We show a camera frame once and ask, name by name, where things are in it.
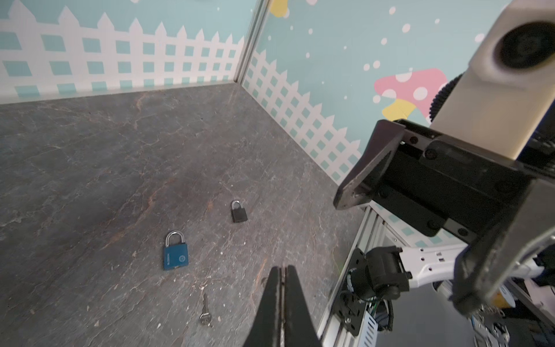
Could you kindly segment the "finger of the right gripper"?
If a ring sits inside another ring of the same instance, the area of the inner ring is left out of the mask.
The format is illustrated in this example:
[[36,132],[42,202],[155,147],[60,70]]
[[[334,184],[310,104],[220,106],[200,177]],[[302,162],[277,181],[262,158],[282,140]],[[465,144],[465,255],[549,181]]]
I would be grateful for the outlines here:
[[367,147],[347,177],[340,184],[333,200],[342,211],[371,202],[380,182],[403,139],[406,127],[381,120],[377,122]]
[[534,179],[457,257],[452,303],[462,315],[490,301],[518,263],[554,243],[554,183]]

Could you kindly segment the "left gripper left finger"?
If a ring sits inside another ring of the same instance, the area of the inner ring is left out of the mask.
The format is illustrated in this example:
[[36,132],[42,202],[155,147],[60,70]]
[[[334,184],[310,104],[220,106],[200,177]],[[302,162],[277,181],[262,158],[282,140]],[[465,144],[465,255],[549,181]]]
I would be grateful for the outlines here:
[[273,267],[244,347],[280,346],[282,325],[282,268]]

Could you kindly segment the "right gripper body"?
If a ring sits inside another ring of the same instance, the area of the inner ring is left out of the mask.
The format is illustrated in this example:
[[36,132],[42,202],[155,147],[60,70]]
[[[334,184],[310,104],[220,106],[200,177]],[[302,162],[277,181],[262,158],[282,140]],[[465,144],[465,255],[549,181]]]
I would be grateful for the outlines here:
[[372,199],[429,237],[554,233],[550,176],[408,121],[379,121],[372,133]]

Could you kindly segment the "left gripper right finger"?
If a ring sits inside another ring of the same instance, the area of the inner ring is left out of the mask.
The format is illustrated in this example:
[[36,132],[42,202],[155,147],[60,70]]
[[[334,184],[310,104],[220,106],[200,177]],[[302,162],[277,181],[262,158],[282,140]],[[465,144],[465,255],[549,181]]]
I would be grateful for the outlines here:
[[321,347],[294,266],[286,268],[283,309],[283,338],[286,347]]

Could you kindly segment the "silver key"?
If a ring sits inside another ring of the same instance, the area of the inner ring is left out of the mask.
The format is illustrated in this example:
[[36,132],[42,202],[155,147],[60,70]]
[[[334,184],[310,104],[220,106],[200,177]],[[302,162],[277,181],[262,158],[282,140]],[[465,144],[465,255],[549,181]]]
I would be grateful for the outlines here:
[[208,309],[208,294],[206,292],[202,295],[202,312],[199,316],[199,323],[203,326],[209,326],[212,322],[212,315]]

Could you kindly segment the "blue padlock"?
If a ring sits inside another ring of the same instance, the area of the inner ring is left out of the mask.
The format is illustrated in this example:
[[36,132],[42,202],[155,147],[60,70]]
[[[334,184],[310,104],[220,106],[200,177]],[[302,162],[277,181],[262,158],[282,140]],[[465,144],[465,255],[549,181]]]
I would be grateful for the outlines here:
[[[173,237],[178,237],[179,241],[171,244]],[[189,250],[185,242],[184,234],[181,231],[170,231],[165,240],[163,249],[163,270],[174,270],[188,266]]]

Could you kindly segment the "black padlock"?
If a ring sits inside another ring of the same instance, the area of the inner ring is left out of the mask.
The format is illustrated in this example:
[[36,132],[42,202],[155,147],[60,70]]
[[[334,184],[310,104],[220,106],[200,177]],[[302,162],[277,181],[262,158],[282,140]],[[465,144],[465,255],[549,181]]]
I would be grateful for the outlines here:
[[234,200],[231,203],[231,216],[235,224],[248,221],[247,211],[239,200]]

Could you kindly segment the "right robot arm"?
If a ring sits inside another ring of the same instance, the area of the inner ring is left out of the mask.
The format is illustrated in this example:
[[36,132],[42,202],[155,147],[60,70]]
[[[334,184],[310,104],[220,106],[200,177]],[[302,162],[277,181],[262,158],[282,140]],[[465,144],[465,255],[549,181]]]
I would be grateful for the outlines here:
[[360,299],[395,300],[448,280],[462,315],[509,278],[554,284],[554,166],[527,150],[510,160],[410,121],[379,121],[340,184],[338,210],[375,202],[427,237],[461,247],[378,247],[347,277]]

